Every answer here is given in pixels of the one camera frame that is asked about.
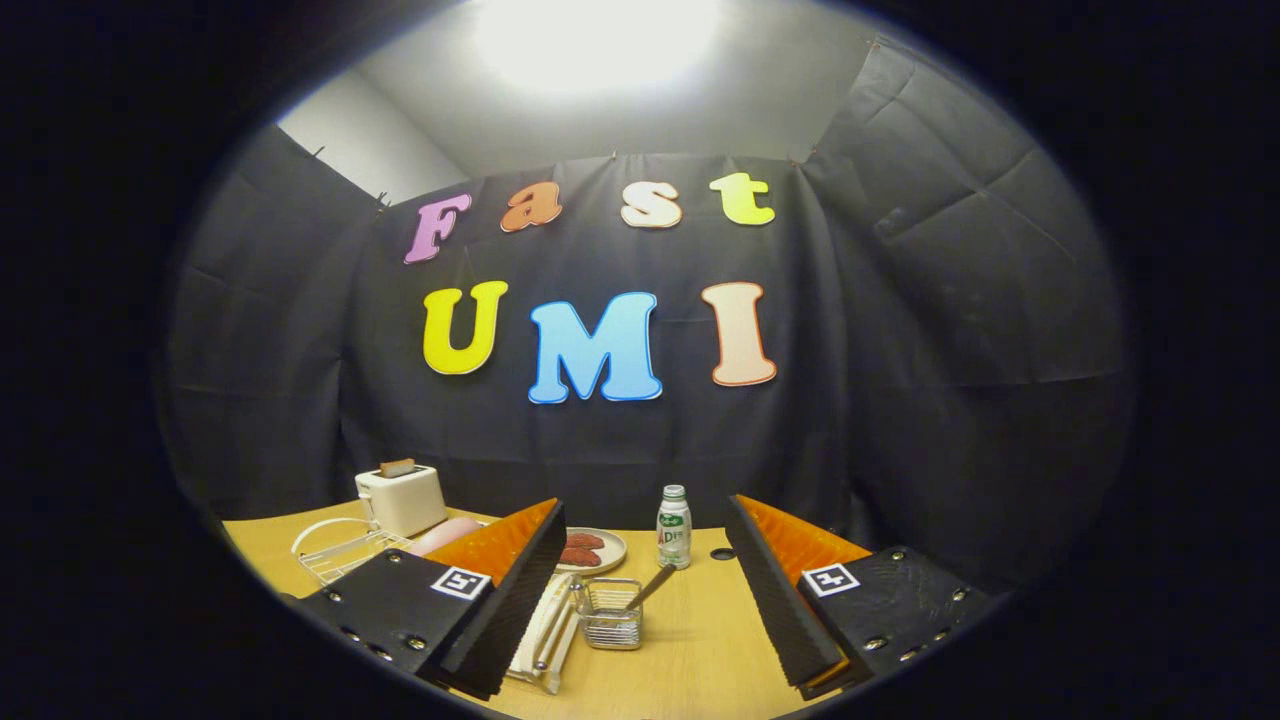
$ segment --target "pink sausage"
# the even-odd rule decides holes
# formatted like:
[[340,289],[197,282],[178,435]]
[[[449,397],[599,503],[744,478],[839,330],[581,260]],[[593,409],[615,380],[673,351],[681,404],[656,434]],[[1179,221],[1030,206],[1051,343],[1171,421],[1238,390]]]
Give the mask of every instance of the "pink sausage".
[[471,518],[453,518],[440,523],[439,525],[428,530],[428,533],[416,541],[413,544],[408,546],[408,551],[419,557],[449,544],[451,542],[474,533],[483,528],[480,523],[476,523]]

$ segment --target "pink letter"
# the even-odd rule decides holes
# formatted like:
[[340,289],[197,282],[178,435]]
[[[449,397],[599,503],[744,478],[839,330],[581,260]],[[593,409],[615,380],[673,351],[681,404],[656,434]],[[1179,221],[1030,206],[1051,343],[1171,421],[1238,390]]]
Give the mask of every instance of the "pink letter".
[[755,301],[763,296],[764,290],[755,283],[713,284],[703,291],[703,300],[716,310],[721,337],[721,364],[712,372],[716,384],[754,386],[778,374],[760,343]]
[[422,205],[417,214],[422,219],[417,223],[417,234],[413,236],[413,247],[404,256],[404,264],[421,263],[435,258],[440,249],[435,245],[436,237],[444,240],[453,232],[453,223],[458,213],[471,206],[470,195],[458,195],[439,202]]

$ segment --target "yellow letter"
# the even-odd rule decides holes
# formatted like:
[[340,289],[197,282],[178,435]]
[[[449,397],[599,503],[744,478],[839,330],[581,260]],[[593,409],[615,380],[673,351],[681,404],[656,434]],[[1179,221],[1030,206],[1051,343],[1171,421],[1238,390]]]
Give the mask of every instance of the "yellow letter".
[[453,306],[462,299],[457,288],[438,290],[426,296],[426,329],[422,332],[422,357],[442,375],[465,375],[489,360],[493,337],[498,329],[498,299],[507,292],[502,281],[484,282],[471,288],[476,299],[476,329],[471,345],[453,350],[449,328],[453,325]]
[[773,219],[772,208],[755,206],[755,193],[768,192],[769,186],[746,173],[724,176],[712,182],[710,188],[721,193],[724,217],[740,225],[763,225]]
[[680,222],[680,197],[669,182],[634,182],[622,191],[622,220],[634,228],[669,228]]

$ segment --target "ceiling light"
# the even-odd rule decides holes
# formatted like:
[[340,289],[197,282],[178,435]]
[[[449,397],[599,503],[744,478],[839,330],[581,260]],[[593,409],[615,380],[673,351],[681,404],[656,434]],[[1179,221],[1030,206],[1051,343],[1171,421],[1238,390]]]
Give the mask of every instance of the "ceiling light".
[[534,94],[669,82],[705,51],[714,0],[476,0],[477,41]]

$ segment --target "wall letter decoration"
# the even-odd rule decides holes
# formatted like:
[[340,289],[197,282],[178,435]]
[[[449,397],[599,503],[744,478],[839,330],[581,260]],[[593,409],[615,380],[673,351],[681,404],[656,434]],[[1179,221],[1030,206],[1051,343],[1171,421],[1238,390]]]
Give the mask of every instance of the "wall letter decoration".
[[458,195],[457,197],[449,197],[448,200],[430,202],[419,208],[417,214],[421,219],[417,222],[417,234],[413,236],[413,247],[404,256],[404,264],[421,263],[422,260],[435,258],[435,254],[440,251],[435,241],[449,237],[458,213],[465,211],[470,206],[471,196]]
[[507,205],[511,210],[502,217],[502,232],[516,232],[529,225],[544,225],[556,219],[563,208],[559,206],[559,186],[548,182],[535,182],[511,196]]
[[712,372],[717,384],[754,386],[778,374],[778,366],[764,356],[760,343],[755,301],[763,296],[764,290],[755,283],[713,284],[703,291],[703,300],[716,310],[719,331],[721,364]]
[[493,337],[498,328],[498,299],[507,292],[502,281],[483,282],[471,288],[476,299],[476,328],[471,345],[453,350],[449,329],[453,325],[453,306],[462,299],[457,288],[438,290],[422,300],[426,307],[426,328],[422,331],[422,357],[442,375],[465,375],[489,360]]
[[609,378],[600,386],[605,400],[653,400],[662,383],[649,363],[649,314],[658,299],[648,292],[625,292],[609,301],[595,334],[588,334],[577,311],[568,302],[534,307],[529,318],[538,325],[538,382],[529,400],[538,405],[564,402],[568,388],[559,379],[563,363],[577,396],[586,400],[595,389],[604,364]]
[[756,208],[755,193],[768,192],[769,186],[753,181],[746,173],[733,173],[712,181],[710,188],[721,193],[724,217],[740,225],[763,225],[773,219],[772,208]]
[[622,191],[622,220],[634,228],[669,228],[680,222],[680,197],[668,182],[634,182]]

